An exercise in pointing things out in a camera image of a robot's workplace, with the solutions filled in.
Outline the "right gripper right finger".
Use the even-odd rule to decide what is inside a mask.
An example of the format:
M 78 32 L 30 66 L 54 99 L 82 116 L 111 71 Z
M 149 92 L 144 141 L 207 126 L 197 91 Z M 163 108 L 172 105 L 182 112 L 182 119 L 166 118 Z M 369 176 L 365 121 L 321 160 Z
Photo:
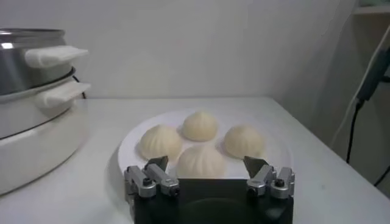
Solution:
M 277 173 L 274 166 L 264 159 L 245 156 L 244 165 L 250 178 L 246 181 L 247 193 L 253 197 L 270 195 L 284 200 L 294 196 L 295 173 L 290 167 L 282 167 Z

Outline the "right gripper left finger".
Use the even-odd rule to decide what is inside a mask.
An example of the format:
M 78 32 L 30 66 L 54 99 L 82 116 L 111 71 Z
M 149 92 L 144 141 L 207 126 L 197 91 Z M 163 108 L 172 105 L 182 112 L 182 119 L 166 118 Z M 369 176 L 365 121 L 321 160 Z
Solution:
M 170 177 L 166 172 L 168 157 L 161 156 L 150 159 L 140 169 L 138 166 L 129 166 L 124 171 L 126 194 L 137 195 L 141 198 L 152 198 L 160 193 L 169 197 L 180 194 L 179 180 Z

